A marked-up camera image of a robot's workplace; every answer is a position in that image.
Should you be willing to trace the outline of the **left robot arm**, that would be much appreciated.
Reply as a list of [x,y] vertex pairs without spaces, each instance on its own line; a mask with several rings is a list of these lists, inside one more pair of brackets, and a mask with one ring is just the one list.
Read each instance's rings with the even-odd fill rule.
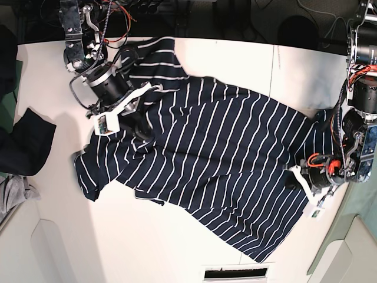
[[320,130],[330,133],[332,150],[314,149],[284,168],[305,192],[305,209],[315,214],[340,185],[369,179],[376,149],[376,1],[360,1],[347,26],[346,80]]

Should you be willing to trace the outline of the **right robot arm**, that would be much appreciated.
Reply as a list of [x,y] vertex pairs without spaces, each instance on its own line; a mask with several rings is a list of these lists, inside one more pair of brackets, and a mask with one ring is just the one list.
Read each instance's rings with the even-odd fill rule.
[[112,12],[121,11],[128,32],[132,17],[119,1],[61,1],[59,20],[65,32],[64,62],[66,69],[82,79],[97,97],[86,109],[86,117],[94,122],[94,133],[110,136],[125,130],[135,139],[151,139],[146,121],[145,94],[160,90],[161,85],[131,82],[130,71],[140,59],[138,48],[126,42],[108,60],[105,38]]

